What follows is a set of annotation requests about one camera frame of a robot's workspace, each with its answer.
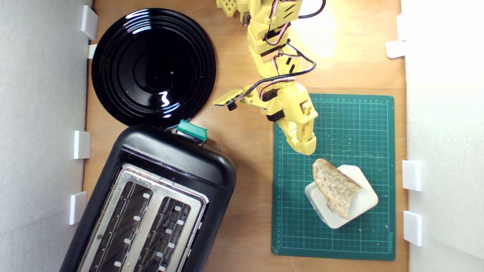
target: bread crust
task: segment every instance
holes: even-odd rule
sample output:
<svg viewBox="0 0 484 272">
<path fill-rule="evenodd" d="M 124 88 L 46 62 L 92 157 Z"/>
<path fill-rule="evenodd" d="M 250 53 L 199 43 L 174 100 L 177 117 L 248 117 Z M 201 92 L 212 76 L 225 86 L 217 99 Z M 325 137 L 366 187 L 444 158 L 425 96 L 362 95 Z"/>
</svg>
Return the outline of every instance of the bread crust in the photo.
<svg viewBox="0 0 484 272">
<path fill-rule="evenodd" d="M 313 163 L 313 178 L 327 199 L 328 208 L 347 219 L 351 202 L 361 186 L 324 159 Z"/>
</svg>

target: green cutting mat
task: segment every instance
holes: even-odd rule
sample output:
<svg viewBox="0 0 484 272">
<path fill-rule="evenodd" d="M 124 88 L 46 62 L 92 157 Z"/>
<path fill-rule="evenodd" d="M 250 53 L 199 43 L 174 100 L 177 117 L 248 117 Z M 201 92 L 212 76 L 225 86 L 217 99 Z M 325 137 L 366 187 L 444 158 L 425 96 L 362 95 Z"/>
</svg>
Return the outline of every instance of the green cutting mat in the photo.
<svg viewBox="0 0 484 272">
<path fill-rule="evenodd" d="M 345 259 L 395 259 L 395 137 L 391 96 L 310 94 L 319 113 L 311 156 L 296 153 L 274 126 L 272 252 Z M 339 229 L 326 226 L 304 194 L 312 164 L 356 165 L 378 205 Z"/>
</svg>

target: wooden table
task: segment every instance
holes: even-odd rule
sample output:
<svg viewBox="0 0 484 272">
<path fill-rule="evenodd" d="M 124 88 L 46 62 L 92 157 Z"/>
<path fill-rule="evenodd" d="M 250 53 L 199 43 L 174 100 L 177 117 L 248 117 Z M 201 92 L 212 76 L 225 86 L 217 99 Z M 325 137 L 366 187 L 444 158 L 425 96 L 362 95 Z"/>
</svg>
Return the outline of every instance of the wooden table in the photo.
<svg viewBox="0 0 484 272">
<path fill-rule="evenodd" d="M 308 1 L 315 8 L 320 3 Z M 93 9 L 99 15 L 97 37 L 123 15 L 149 7 L 185 13 L 211 37 L 218 71 L 209 103 L 224 92 L 252 84 L 259 78 L 247 50 L 247 29 L 241 26 L 238 17 L 227 18 L 216 8 L 214 0 L 94 0 Z M 314 72 L 298 78 L 310 92 L 395 97 L 395 261 L 274 256 L 270 251 L 272 123 L 255 108 L 239 106 L 236 111 L 228 112 L 226 108 L 207 103 L 193 118 L 193 123 L 208 128 L 209 136 L 235 159 L 238 180 L 205 271 L 408 271 L 408 243 L 402 234 L 402 211 L 407 209 L 407 194 L 401 189 L 400 163 L 407 150 L 405 69 L 403 60 L 389 60 L 385 54 L 385 42 L 396 39 L 395 17 L 399 13 L 399 1 L 328 0 L 322 14 L 295 22 L 291 30 L 293 44 L 318 63 Z M 310 31 L 308 26 L 316 26 L 317 31 Z M 92 133 L 92 149 L 91 158 L 85 164 L 84 190 L 90 194 L 114 140 L 125 126 L 100 105 L 88 78 L 86 127 Z"/>
</svg>

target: black plate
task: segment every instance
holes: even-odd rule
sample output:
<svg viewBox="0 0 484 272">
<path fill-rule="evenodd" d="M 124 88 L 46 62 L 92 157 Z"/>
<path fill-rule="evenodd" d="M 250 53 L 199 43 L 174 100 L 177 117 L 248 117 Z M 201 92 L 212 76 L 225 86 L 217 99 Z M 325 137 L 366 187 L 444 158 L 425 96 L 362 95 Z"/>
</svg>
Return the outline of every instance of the black plate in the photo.
<svg viewBox="0 0 484 272">
<path fill-rule="evenodd" d="M 181 13 L 152 8 L 124 16 L 104 33 L 91 75 L 101 104 L 117 120 L 167 129 L 200 111 L 215 71 L 202 27 Z"/>
</svg>

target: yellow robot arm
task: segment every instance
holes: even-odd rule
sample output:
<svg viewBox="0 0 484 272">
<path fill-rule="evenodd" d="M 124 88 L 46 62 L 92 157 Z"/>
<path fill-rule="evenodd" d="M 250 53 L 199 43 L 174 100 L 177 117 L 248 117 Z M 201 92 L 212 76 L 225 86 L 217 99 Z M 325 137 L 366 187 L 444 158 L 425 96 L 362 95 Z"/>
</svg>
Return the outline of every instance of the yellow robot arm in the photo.
<svg viewBox="0 0 484 272">
<path fill-rule="evenodd" d="M 227 16 L 233 16 L 235 9 L 240 12 L 242 24 L 248 26 L 249 52 L 264 79 L 230 91 L 213 104 L 229 110 L 235 110 L 237 102 L 258 107 L 268 120 L 277 122 L 295 151 L 311 155 L 316 149 L 313 126 L 318 113 L 306 88 L 294 77 L 314 70 L 316 64 L 287 38 L 301 4 L 302 0 L 217 0 Z M 300 60 L 311 63 L 311 68 L 303 69 Z"/>
</svg>

